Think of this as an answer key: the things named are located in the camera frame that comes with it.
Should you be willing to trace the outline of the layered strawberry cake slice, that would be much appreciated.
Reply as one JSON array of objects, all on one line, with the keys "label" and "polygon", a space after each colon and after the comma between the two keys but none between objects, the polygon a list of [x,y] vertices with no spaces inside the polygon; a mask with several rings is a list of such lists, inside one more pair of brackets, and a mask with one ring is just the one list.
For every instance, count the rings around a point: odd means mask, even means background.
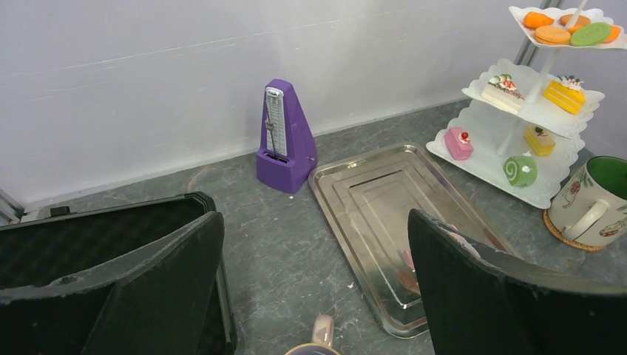
[{"label": "layered strawberry cake slice", "polygon": [[481,97],[493,106],[518,114],[525,103],[524,96],[519,92],[510,74],[500,74],[488,80]]}]

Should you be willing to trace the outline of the yellow rectangular cake bar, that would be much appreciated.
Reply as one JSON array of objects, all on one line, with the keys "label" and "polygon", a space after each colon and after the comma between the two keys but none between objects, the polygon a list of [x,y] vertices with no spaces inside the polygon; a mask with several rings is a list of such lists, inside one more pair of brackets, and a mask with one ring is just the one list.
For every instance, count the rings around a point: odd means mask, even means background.
[{"label": "yellow rectangular cake bar", "polygon": [[540,157],[551,155],[556,146],[555,139],[549,131],[533,124],[525,128],[523,137],[531,150]]}]

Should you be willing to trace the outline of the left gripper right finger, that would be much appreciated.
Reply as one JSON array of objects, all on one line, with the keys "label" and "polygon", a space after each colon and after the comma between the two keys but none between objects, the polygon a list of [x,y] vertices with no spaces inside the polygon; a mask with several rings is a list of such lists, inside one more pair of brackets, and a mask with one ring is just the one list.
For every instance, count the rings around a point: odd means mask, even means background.
[{"label": "left gripper right finger", "polygon": [[408,240],[437,354],[624,354],[626,288],[553,271],[412,209]]}]

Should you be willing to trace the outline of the green macaron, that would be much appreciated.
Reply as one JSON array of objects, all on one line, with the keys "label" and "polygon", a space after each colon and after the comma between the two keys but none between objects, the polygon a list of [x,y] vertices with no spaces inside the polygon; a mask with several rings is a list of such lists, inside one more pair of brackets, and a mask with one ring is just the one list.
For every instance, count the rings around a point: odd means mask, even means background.
[{"label": "green macaron", "polygon": [[605,22],[595,22],[575,30],[570,38],[574,47],[590,47],[605,41],[612,32],[612,26]]}]

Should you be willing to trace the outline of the pink steel tongs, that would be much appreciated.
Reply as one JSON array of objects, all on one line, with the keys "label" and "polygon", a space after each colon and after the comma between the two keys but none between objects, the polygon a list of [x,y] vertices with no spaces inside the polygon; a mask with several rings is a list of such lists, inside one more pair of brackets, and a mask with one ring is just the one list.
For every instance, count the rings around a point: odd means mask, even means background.
[{"label": "pink steel tongs", "polygon": [[421,290],[416,280],[416,270],[410,250],[404,250],[401,253],[401,258],[404,262],[404,267],[397,274],[399,282],[408,291],[421,296]]}]

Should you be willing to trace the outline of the yellow cake slice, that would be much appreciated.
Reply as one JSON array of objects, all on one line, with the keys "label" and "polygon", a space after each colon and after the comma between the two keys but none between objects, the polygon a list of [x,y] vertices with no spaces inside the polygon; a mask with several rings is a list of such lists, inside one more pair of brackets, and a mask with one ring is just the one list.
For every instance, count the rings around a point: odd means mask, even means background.
[{"label": "yellow cake slice", "polygon": [[543,97],[564,111],[576,115],[586,102],[582,83],[573,75],[558,76],[549,83],[543,92]]}]

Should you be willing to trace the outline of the pink mug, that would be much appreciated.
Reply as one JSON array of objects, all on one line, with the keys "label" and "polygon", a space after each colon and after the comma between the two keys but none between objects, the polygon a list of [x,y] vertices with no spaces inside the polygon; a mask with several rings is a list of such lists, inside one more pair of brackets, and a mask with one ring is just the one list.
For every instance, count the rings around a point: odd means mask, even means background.
[{"label": "pink mug", "polygon": [[327,314],[318,315],[311,341],[290,349],[285,355],[339,355],[333,348],[333,318]]}]

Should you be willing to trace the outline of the green interior mushroom mug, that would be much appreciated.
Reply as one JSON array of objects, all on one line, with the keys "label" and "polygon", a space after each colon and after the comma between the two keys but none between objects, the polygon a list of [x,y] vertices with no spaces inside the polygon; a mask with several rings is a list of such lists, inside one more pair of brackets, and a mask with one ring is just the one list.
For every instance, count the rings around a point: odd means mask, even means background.
[{"label": "green interior mushroom mug", "polygon": [[596,156],[572,174],[548,213],[563,235],[604,246],[626,233],[626,160]]}]

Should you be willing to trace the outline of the pink cake piece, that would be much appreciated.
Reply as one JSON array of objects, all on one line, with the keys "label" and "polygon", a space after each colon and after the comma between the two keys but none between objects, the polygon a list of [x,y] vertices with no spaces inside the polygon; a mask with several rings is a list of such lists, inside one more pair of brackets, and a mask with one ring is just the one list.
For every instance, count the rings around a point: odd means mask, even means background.
[{"label": "pink cake piece", "polygon": [[470,134],[459,126],[446,131],[444,142],[454,160],[467,160],[474,151]]}]

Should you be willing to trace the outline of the green swirl roll cake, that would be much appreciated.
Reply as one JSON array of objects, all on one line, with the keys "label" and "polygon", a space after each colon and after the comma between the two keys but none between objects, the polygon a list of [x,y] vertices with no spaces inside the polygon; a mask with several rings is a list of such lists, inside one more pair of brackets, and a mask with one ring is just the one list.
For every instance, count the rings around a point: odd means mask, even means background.
[{"label": "green swirl roll cake", "polygon": [[511,186],[529,187],[537,179],[538,167],[535,159],[527,155],[513,155],[506,159],[503,171]]}]

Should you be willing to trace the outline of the small orange macaron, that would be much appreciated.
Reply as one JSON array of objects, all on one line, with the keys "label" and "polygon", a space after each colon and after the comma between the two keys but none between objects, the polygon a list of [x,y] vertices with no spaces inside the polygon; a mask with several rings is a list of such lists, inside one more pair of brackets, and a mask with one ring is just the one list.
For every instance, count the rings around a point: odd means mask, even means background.
[{"label": "small orange macaron", "polygon": [[574,33],[581,27],[591,24],[592,20],[586,16],[579,15],[575,21],[571,21],[572,14],[566,14],[560,17],[560,24],[570,33]]}]

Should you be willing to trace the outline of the orange fish cake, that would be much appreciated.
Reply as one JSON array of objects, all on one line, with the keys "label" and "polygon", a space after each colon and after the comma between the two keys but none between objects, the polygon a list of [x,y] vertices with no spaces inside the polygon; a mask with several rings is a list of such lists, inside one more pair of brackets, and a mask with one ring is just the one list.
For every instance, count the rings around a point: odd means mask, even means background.
[{"label": "orange fish cake", "polygon": [[611,32],[609,36],[605,40],[603,40],[603,44],[608,44],[608,43],[615,41],[619,37],[619,35],[622,33],[622,31],[623,31],[623,28],[621,26],[611,25]]},{"label": "orange fish cake", "polygon": [[539,27],[552,25],[554,22],[555,20],[552,17],[544,13],[531,11],[524,16],[522,25],[525,26],[525,28],[535,30]]}]

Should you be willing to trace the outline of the orange sandwich cookie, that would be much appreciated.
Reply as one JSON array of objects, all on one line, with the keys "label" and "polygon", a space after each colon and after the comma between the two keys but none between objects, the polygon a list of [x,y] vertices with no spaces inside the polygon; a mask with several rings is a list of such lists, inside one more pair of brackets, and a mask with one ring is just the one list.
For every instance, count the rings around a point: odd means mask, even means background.
[{"label": "orange sandwich cookie", "polygon": [[562,27],[551,25],[541,26],[535,29],[534,38],[536,42],[546,45],[568,45],[571,33]]}]

